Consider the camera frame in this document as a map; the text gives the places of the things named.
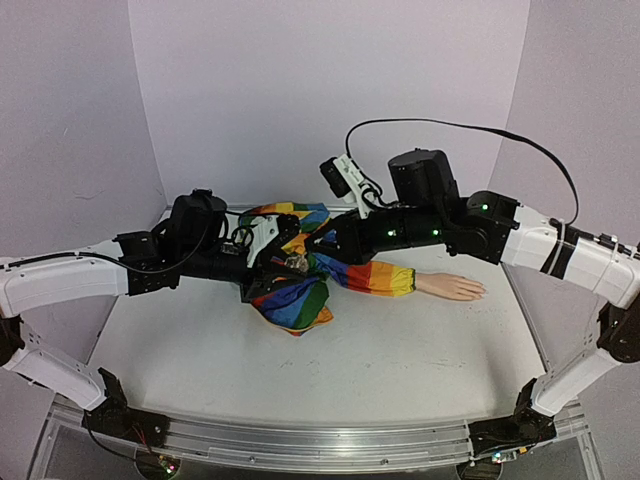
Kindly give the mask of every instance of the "sleeve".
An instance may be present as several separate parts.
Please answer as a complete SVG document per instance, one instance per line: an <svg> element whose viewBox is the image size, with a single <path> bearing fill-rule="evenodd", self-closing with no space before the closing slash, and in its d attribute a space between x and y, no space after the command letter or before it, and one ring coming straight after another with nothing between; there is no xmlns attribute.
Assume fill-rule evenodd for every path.
<svg viewBox="0 0 640 480"><path fill-rule="evenodd" d="M314 254L311 267L331 276L338 284L357 292L400 297L415 291L416 271L390 263L347 265L322 254Z"/></svg>

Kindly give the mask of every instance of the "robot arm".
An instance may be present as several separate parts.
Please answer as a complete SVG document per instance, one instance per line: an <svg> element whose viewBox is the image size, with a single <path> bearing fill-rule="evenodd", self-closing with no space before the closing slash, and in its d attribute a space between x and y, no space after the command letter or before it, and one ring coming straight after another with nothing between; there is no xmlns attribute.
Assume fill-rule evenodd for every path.
<svg viewBox="0 0 640 480"><path fill-rule="evenodd" d="M0 258L0 366L75 402L93 431L137 441L136 424L150 445L162 445L167 417L130 408L113 374L47 345L20 315L78 298L176 288L181 276L237 283L244 302L303 279L271 262L299 233L296 217L260 216L229 239L226 207L210 191L196 190L178 197L170 218L151 232L72 252Z"/></svg>
<svg viewBox="0 0 640 480"><path fill-rule="evenodd" d="M327 163L337 167L349 164L349 159L343 155L339 161L329 160L325 170ZM351 187L352 182L341 182L339 174L353 168L357 166L335 168L334 175L323 172L334 192ZM553 416L564 405L612 368L640 361L636 247L609 235L583 232L493 192L460 198L443 152L408 152L390 160L389 169L399 202L391 208L368 202L365 215L358 208L335 218L309 237L307 249L361 264L382 251L445 244L451 255L532 268L608 301L600 312L598 339L587 335L565 361L525 385L512 416L470 425L476 456L552 439ZM354 195L374 188L365 175L349 175L362 179L352 189ZM337 243L325 241L329 232Z"/></svg>

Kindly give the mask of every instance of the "white wall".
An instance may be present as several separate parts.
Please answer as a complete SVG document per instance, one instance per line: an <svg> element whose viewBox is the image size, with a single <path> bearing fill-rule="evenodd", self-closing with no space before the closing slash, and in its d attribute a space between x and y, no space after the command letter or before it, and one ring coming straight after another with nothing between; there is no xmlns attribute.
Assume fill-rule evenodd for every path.
<svg viewBox="0 0 640 480"><path fill-rule="evenodd" d="M166 206L126 0L0 2L0 257L147 228ZM111 298L27 312L87 359ZM0 477L22 480L53 398L0 368Z"/></svg>
<svg viewBox="0 0 640 480"><path fill-rule="evenodd" d="M571 171L577 227L640 240L640 3L536 0L509 128L541 142ZM535 151L504 142L491 189L570 218L560 173ZM580 340L596 311L588 292L533 271L517 282L553 361ZM581 395L608 480L638 478L640 365L611 371Z"/></svg>
<svg viewBox="0 0 640 480"><path fill-rule="evenodd" d="M136 63L171 201L195 186L232 203L339 201L318 172L377 116L504 127L528 0L131 0ZM442 148L464 192L486 188L500 140L425 125L353 138L366 171Z"/></svg>

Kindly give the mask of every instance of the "rainbow striped cloth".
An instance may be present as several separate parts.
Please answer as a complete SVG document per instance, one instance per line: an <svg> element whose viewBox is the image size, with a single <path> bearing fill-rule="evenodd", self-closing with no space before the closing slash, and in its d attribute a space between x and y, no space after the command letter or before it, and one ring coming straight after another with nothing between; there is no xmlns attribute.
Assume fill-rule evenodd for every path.
<svg viewBox="0 0 640 480"><path fill-rule="evenodd" d="M300 220L300 234L283 247L287 254L307 256L309 271L304 282L255 299L252 305L270 323L292 335L302 335L313 327L333 320L325 306L329 298L326 280L333 278L342 287L362 293L398 297L415 290L415 270L389 263L369 262L354 266L318 253L307 253L304 241L329 221L329 211L321 204L293 202L275 203L257 207L242 217L243 225L250 224L251 214L289 214Z"/></svg>

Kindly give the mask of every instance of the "white table surface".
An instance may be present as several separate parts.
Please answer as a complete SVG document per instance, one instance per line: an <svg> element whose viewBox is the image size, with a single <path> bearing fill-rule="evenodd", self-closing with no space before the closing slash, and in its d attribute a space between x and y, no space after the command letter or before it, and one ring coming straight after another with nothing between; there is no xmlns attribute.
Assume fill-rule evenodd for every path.
<svg viewBox="0 0 640 480"><path fill-rule="evenodd" d="M509 414L542 363L502 268L444 247L378 260L482 281L474 303L382 298L330 281L335 320L302 337L268 324L238 287L182 279L118 300L91 363L132 406L250 422L372 424Z"/></svg>

